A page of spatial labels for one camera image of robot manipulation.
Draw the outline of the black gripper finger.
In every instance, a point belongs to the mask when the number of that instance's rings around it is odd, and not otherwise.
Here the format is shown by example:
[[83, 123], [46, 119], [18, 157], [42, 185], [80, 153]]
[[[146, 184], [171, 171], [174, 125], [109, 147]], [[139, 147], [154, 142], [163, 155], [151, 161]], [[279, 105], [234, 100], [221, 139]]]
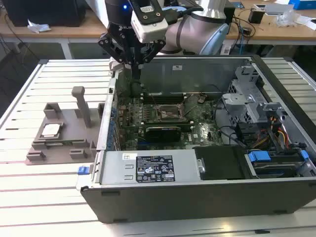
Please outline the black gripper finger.
[[128, 45], [127, 36], [124, 33], [119, 34], [118, 40], [116, 40], [109, 32], [106, 32], [100, 36], [98, 44], [118, 63], [123, 64], [125, 68], [129, 69], [132, 78], [136, 79], [136, 66], [133, 53]]
[[143, 65], [146, 63], [150, 63], [151, 60], [162, 50], [165, 44], [166, 42], [164, 39], [159, 39], [155, 40], [154, 42], [147, 43], [146, 46], [143, 46], [143, 44], [141, 43], [137, 44], [137, 46], [140, 46], [140, 48], [136, 47], [136, 80], [140, 79], [141, 69], [143, 68]]

